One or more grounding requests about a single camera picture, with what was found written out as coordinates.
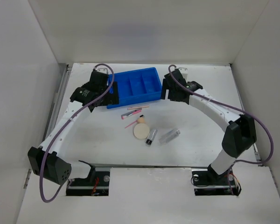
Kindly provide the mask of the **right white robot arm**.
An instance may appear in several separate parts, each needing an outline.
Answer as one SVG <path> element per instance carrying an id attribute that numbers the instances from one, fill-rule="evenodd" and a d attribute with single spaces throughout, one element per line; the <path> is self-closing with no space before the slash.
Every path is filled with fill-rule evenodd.
<path id="1" fill-rule="evenodd" d="M 181 72 L 175 69 L 162 82 L 161 99 L 184 102 L 204 113 L 223 131 L 222 150 L 208 166 L 207 179 L 213 184 L 223 180 L 235 160 L 257 140 L 254 119 L 246 114 L 237 114 L 226 106 L 214 103 L 214 99 L 197 82 L 186 82 Z"/>

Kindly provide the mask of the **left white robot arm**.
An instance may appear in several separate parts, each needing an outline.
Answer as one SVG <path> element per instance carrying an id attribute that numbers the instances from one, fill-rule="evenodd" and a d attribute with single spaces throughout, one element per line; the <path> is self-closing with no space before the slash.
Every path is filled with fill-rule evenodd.
<path id="1" fill-rule="evenodd" d="M 33 173 L 58 185 L 68 179 L 79 178 L 84 185 L 95 180 L 91 165 L 85 161 L 69 161 L 66 152 L 77 128 L 88 118 L 95 107 L 117 105 L 118 84 L 112 77 L 93 70 L 89 82 L 75 89 L 68 106 L 49 136 L 38 148 L 28 151 Z"/>

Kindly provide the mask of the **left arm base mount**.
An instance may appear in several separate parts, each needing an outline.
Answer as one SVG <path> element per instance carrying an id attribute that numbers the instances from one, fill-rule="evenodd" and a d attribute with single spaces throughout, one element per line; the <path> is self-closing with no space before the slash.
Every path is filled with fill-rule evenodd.
<path id="1" fill-rule="evenodd" d="M 66 196 L 109 196 L 110 167 L 93 167 L 88 177 L 68 181 Z"/>

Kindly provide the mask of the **round beige powder puff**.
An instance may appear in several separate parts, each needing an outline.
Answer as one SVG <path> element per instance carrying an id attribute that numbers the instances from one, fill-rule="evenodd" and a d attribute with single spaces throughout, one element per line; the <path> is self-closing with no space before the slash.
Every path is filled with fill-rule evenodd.
<path id="1" fill-rule="evenodd" d="M 139 140 L 146 139 L 149 133 L 150 133 L 150 128 L 145 123 L 139 123 L 133 129 L 134 136 Z"/>

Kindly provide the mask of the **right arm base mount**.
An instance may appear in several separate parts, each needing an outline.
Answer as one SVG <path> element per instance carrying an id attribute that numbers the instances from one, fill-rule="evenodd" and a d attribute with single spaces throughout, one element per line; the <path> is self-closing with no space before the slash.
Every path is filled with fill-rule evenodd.
<path id="1" fill-rule="evenodd" d="M 204 169 L 191 171 L 191 184 L 194 187 L 195 196 L 239 196 L 242 187 L 232 169 L 216 180 L 212 180 L 209 172 Z"/>

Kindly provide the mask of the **beige makeup sponge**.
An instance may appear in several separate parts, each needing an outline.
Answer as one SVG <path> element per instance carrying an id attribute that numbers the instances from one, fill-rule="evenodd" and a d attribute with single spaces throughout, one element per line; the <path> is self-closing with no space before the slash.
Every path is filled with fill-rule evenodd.
<path id="1" fill-rule="evenodd" d="M 146 122 L 145 122 L 144 117 L 139 117 L 139 118 L 137 119 L 137 123 L 138 123 L 138 124 L 145 124 Z"/>

